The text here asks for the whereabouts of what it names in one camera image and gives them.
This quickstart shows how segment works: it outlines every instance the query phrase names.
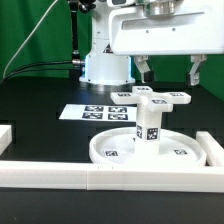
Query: white circular dish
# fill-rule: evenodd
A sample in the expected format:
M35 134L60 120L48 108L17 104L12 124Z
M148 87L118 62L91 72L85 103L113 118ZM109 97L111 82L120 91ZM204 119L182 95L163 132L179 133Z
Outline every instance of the white circular dish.
M135 164L159 167L204 166L206 154L198 142L178 132L161 129L159 154L135 155L136 128L102 132L90 141L90 158L96 164Z

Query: table surface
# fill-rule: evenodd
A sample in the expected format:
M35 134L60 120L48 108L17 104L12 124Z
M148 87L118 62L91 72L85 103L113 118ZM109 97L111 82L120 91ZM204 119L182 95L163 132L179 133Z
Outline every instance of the table surface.
M189 105L164 113L162 128L195 137L209 131L224 146L224 102L204 88L152 83L157 92L185 91ZM0 124L11 124L13 142L1 160L90 163L96 134L133 122L59 120L66 104L114 105L109 92L60 78L14 78L0 86ZM224 194L0 189L0 223L224 223Z

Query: green backdrop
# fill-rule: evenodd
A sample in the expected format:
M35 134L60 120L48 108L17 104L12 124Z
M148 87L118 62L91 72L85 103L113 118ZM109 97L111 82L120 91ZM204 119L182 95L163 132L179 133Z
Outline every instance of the green backdrop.
M0 78L3 70L27 38L53 0L0 1ZM91 14L79 13L79 46L81 56L90 50ZM59 0L32 39L9 68L28 63L71 58L70 9L67 0ZM189 56L156 56L150 65L158 81L184 82L191 68ZM42 72L41 76L67 77L67 72ZM201 72L201 85L224 100L224 55L210 55Z

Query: white block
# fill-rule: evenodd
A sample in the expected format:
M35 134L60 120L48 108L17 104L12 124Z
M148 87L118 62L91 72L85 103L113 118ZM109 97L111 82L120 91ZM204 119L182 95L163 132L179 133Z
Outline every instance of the white block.
M0 162L0 187L86 190L91 164Z
M0 125L0 155L12 141L12 129L10 125Z
M123 166L94 165L87 173L87 190L123 190Z
M224 166L224 150L208 132L198 131L196 140L207 154L210 166Z
M223 192L223 168L126 168L124 190Z

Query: black cable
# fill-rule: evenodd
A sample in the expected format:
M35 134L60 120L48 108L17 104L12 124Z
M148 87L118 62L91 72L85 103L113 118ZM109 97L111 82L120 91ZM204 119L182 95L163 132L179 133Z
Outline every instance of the black cable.
M80 70L80 67L72 67L72 68L43 68L43 69L31 69L31 70L21 70L17 72L11 72L11 74L7 75L4 79L0 81L0 85L2 85L5 81L10 79L11 77L21 74L21 73L27 73L27 72L40 72L40 71L68 71L68 70Z
M37 62L37 63L32 63L32 64L28 64L28 65L24 65L21 66L19 68L14 69L13 71L11 71L8 75L10 75L11 73L17 72L17 71L21 71L21 70L25 70L28 68L32 68L32 67L36 67L36 66L45 66L45 65L65 65L65 64L72 64L72 61L49 61L49 62Z

